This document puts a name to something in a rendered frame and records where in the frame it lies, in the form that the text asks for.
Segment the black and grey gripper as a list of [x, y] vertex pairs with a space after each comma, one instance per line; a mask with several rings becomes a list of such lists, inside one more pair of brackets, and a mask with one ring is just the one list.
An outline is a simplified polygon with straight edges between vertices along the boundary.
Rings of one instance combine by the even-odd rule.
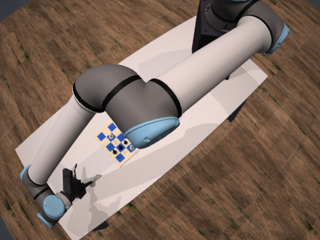
[[91, 177], [89, 179], [84, 179], [84, 181], [81, 183], [81, 180], [76, 179], [76, 167], [77, 163], [71, 169], [71, 171], [73, 171], [73, 194], [68, 194], [66, 192], [60, 191], [60, 193], [64, 194], [70, 200], [71, 205], [73, 205], [72, 202], [75, 198], [82, 199], [82, 197], [87, 193], [85, 189], [87, 186], [95, 187], [95, 181], [102, 176], [95, 175], [94, 177]]

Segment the blue and cream chessboard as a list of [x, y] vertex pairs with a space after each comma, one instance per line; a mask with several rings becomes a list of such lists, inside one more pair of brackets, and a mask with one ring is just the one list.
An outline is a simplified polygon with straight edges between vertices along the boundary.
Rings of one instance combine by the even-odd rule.
[[[108, 133], [111, 133], [114, 138], [110, 139]], [[124, 137], [124, 134], [111, 120], [100, 131], [93, 136], [103, 149], [110, 155], [110, 157], [121, 167], [127, 160], [129, 160], [140, 149], [136, 148], [128, 139]], [[127, 144], [124, 144], [124, 140]], [[119, 149], [119, 145], [123, 147]], [[130, 145], [134, 146], [134, 149], [130, 149]], [[116, 150], [116, 154], [113, 154], [113, 149]]]

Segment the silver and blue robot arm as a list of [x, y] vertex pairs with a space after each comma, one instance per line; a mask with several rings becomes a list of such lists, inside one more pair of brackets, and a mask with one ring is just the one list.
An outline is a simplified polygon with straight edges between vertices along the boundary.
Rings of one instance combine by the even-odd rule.
[[47, 181], [96, 113], [108, 116], [136, 148], [172, 133], [179, 118], [256, 53], [271, 55], [290, 34], [262, 0], [212, 0], [207, 24], [224, 34], [148, 82], [132, 69], [102, 64], [83, 72], [31, 165], [20, 179], [53, 228], [72, 206]]

